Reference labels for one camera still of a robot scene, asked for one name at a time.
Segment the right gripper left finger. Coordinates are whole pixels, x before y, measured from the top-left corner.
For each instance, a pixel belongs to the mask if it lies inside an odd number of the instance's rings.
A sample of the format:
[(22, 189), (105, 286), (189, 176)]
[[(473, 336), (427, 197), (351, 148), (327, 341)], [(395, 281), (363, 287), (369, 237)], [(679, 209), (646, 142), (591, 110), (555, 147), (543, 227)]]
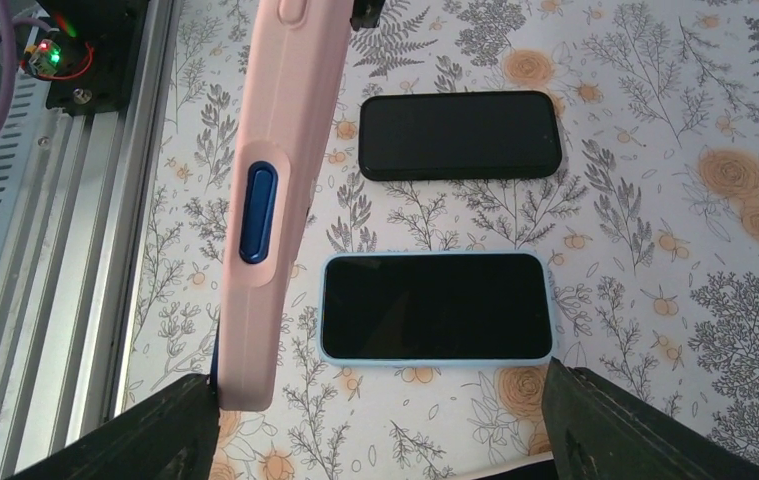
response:
[(13, 480), (207, 479), (219, 409), (206, 374), (187, 374)]

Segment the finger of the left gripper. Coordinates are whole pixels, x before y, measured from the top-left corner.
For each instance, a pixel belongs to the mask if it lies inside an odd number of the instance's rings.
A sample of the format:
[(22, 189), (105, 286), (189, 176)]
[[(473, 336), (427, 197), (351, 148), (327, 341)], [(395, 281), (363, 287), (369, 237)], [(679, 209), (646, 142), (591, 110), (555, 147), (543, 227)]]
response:
[(353, 30), (375, 29), (380, 23), (380, 17), (385, 0), (354, 0), (350, 25)]

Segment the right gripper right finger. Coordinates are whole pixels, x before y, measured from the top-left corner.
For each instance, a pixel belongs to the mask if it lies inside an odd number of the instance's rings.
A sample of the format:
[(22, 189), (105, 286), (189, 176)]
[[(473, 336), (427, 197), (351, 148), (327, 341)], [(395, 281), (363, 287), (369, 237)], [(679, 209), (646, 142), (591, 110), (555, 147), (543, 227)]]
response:
[(759, 479), (759, 465), (588, 368), (552, 359), (542, 413), (561, 479)]

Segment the pink phone case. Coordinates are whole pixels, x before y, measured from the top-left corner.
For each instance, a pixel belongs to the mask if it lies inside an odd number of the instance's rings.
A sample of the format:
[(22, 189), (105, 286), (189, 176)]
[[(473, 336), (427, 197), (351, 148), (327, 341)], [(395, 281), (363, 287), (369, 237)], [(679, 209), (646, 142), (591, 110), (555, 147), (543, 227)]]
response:
[(276, 167), (282, 313), (336, 109), (352, 8), (349, 1), (263, 1), (254, 22), (230, 202), (240, 166)]

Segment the phone in black case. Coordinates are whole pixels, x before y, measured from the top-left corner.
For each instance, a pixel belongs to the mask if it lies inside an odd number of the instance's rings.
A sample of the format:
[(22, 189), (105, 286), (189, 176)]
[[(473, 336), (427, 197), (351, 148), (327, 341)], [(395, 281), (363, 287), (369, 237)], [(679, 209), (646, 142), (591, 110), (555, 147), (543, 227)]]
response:
[(538, 91), (382, 95), (360, 109), (359, 169), (373, 181), (538, 179), (563, 158)]

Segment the phone in light-blue case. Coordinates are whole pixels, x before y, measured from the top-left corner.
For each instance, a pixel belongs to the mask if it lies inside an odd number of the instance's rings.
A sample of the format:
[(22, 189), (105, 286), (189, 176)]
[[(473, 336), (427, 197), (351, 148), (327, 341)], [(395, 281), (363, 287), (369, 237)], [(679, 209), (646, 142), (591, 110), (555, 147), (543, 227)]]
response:
[(557, 350), (531, 251), (347, 253), (324, 266), (318, 350), (339, 366), (520, 367)]

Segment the aluminium rail frame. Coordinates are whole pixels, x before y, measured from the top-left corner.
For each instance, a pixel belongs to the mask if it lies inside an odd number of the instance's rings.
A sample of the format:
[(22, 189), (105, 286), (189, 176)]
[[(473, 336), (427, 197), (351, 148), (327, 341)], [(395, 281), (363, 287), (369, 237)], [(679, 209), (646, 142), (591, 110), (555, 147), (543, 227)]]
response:
[(127, 107), (38, 123), (0, 261), (0, 479), (119, 408), (179, 16), (149, 5)]

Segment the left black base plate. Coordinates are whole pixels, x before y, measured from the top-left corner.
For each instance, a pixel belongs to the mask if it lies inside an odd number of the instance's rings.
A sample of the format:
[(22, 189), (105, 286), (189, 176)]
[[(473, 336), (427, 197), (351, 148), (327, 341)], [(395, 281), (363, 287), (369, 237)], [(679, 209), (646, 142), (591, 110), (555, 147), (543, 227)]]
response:
[(149, 3), (41, 1), (51, 30), (24, 56), (24, 72), (50, 84), (48, 109), (70, 116), (116, 112), (131, 98)]

